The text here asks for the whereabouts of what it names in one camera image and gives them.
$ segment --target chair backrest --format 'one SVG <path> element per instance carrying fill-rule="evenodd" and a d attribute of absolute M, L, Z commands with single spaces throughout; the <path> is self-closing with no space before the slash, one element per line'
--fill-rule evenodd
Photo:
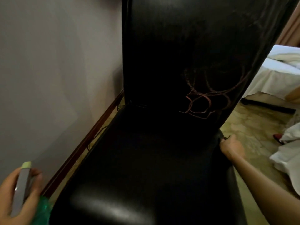
<path fill-rule="evenodd" d="M 219 128 L 299 0 L 123 0 L 127 103 Z"/>

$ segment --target red shoe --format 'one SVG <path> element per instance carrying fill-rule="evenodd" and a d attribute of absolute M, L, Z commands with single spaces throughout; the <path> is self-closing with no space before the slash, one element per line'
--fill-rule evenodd
<path fill-rule="evenodd" d="M 278 143 L 284 145 L 283 142 L 280 142 L 280 141 L 279 141 L 279 140 L 282 138 L 282 134 L 280 134 L 280 133 L 273 134 L 273 137 L 274 137 L 274 139 L 275 139 Z"/>

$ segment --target white wall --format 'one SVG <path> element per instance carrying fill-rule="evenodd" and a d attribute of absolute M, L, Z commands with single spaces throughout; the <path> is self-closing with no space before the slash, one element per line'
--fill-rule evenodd
<path fill-rule="evenodd" d="M 121 0 L 0 0 L 0 182 L 47 182 L 122 89 Z"/>

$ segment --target marble floor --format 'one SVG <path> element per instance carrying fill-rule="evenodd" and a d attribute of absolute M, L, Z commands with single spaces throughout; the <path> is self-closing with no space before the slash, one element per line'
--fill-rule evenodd
<path fill-rule="evenodd" d="M 116 113 L 117 109 L 113 111 L 103 126 L 108 125 Z M 267 177 L 278 183 L 282 188 L 295 195 L 287 175 L 276 170 L 268 159 L 270 155 L 277 151 L 279 146 L 279 143 L 273 139 L 272 135 L 282 132 L 285 124 L 291 117 L 291 114 L 280 113 L 254 105 L 245 106 L 239 103 L 221 127 L 221 130 L 224 136 L 236 134 L 245 147 L 247 160 Z M 52 204 L 55 203 L 66 182 L 72 176 L 87 153 L 88 151 L 85 150 L 73 168 L 69 171 L 66 178 L 51 196 L 50 202 Z M 268 224 L 247 186 L 237 172 L 236 177 L 248 224 Z"/>

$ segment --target black chair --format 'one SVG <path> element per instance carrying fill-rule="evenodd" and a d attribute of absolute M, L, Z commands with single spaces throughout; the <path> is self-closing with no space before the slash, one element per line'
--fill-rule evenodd
<path fill-rule="evenodd" d="M 126 105 L 50 225 L 246 224 L 219 128 L 297 3 L 123 0 Z"/>

